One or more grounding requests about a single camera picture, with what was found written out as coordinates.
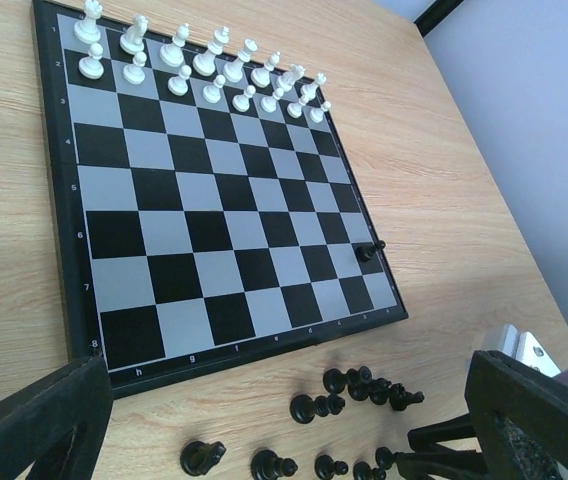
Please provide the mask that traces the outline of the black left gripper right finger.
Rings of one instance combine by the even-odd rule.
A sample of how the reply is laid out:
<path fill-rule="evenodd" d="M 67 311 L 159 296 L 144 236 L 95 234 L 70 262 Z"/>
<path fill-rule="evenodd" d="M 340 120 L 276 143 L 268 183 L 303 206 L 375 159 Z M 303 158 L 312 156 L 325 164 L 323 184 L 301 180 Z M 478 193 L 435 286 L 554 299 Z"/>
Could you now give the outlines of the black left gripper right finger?
<path fill-rule="evenodd" d="M 499 351 L 476 351 L 465 400 L 492 479 L 568 470 L 567 386 Z"/>

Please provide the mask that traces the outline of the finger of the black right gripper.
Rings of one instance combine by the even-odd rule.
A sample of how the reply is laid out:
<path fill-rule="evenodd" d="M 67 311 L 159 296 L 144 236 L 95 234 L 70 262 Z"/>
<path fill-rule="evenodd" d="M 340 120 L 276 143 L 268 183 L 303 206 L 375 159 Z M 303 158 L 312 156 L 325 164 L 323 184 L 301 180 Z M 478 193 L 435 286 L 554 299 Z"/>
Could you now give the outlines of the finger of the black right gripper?
<path fill-rule="evenodd" d="M 404 479 L 488 479 L 483 455 L 476 451 L 396 453 L 395 464 Z"/>
<path fill-rule="evenodd" d="M 414 452 L 445 452 L 450 448 L 441 442 L 475 438 L 476 432 L 469 418 L 453 418 L 410 430 L 407 437 Z"/>

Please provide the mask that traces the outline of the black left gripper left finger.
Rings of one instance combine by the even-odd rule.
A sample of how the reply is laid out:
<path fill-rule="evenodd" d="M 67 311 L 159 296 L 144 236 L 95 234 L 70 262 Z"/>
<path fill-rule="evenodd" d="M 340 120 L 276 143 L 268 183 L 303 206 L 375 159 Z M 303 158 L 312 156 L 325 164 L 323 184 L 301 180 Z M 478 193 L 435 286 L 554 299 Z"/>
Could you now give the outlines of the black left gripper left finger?
<path fill-rule="evenodd" d="M 101 356 L 76 359 L 0 401 L 0 479 L 90 479 L 114 395 Z"/>

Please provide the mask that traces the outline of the black pawn a-file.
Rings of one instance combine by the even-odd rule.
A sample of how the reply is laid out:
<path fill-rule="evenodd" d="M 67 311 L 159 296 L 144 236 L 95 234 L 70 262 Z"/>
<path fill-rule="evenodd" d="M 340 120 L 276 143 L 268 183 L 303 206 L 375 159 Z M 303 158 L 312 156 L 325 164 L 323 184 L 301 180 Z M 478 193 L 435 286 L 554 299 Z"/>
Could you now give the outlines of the black pawn a-file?
<path fill-rule="evenodd" d="M 386 247 L 386 242 L 377 240 L 374 242 L 359 245 L 355 249 L 356 256 L 361 262 L 371 261 L 379 252 L 383 251 Z"/>

